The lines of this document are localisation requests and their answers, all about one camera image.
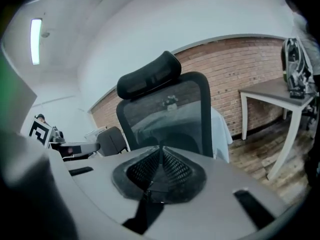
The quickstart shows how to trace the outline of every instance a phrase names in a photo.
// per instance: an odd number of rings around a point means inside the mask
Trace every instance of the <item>gray table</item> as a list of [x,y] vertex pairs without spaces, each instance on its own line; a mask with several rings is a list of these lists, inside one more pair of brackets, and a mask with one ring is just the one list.
[[[124,198],[112,183],[119,164],[143,153],[144,147],[129,153],[65,162],[68,170],[92,167],[93,171],[72,177],[83,193],[107,216],[119,224],[135,215],[138,202]],[[163,212],[144,236],[157,240],[233,240],[257,231],[235,199],[233,192],[248,188],[275,217],[287,208],[285,203],[258,181],[222,160],[180,149],[181,155],[201,165],[207,182],[190,202],[165,205]]]
[[292,111],[292,118],[290,123],[289,132],[285,139],[281,153],[272,167],[267,178],[270,180],[278,173],[281,166],[284,164],[292,145],[295,141],[302,110],[314,99],[314,94],[305,95],[304,99],[290,98],[288,86],[283,78],[277,78],[270,81],[258,83],[250,87],[240,89],[241,103],[242,103],[242,139],[247,138],[248,128],[248,105],[247,98],[252,98],[264,102],[268,102],[279,107],[284,108],[283,118],[287,117],[287,110]]

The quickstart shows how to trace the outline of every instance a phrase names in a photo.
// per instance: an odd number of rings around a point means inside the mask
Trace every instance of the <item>chair headrest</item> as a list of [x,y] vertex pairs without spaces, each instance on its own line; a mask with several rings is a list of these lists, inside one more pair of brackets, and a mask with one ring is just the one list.
[[116,91],[120,98],[130,100],[146,93],[181,74],[181,64],[169,51],[142,68],[120,77]]

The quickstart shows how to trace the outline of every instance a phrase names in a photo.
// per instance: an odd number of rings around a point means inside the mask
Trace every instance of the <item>table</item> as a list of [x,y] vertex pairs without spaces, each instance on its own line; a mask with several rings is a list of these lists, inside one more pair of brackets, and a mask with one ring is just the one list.
[[[150,114],[132,127],[138,143],[149,137],[161,141],[168,133],[188,133],[202,153],[201,104],[195,101],[174,110]],[[211,108],[211,138],[213,155],[229,163],[229,150],[233,140],[221,114]]]
[[248,105],[247,98],[268,102],[284,108],[283,118],[287,117],[287,110],[292,111],[292,118],[289,127],[289,132],[285,139],[283,148],[280,152],[271,171],[267,175],[269,180],[273,179],[278,173],[281,166],[284,164],[292,145],[295,141],[302,110],[314,99],[314,94],[306,94],[304,99],[290,98],[288,86],[283,78],[277,78],[266,82],[258,83],[250,87],[240,89],[241,104],[242,104],[242,139],[247,138],[248,128]]
[[[73,176],[81,191],[104,214],[122,224],[134,217],[138,201],[124,198],[112,183],[113,170],[121,163],[139,156],[144,147],[128,153],[86,160],[67,161],[68,170],[92,167],[93,170]],[[287,206],[258,181],[220,159],[171,148],[205,170],[207,181],[203,190],[191,201],[165,205],[163,212],[144,236],[156,240],[202,239],[233,240],[257,231],[235,199],[233,192],[248,188],[255,198],[275,217]]]

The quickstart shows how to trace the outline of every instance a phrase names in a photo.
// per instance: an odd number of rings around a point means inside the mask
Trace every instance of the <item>white tablecloth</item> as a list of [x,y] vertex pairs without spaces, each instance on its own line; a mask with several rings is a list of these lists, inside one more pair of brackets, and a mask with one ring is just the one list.
[[[150,137],[160,141],[167,132],[187,133],[197,143],[202,153],[201,106],[200,101],[182,105],[175,110],[162,110],[150,114],[132,127],[138,143]],[[232,137],[222,115],[211,108],[211,135],[214,157],[229,163],[228,145]]]

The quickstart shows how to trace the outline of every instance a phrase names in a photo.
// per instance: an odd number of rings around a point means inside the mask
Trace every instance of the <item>black cap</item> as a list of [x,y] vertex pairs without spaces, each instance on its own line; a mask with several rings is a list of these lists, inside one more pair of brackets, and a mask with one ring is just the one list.
[[46,119],[45,119],[45,116],[44,116],[43,114],[38,114],[35,118],[36,118],[36,119],[38,119],[38,118],[43,118],[44,120],[46,120]]

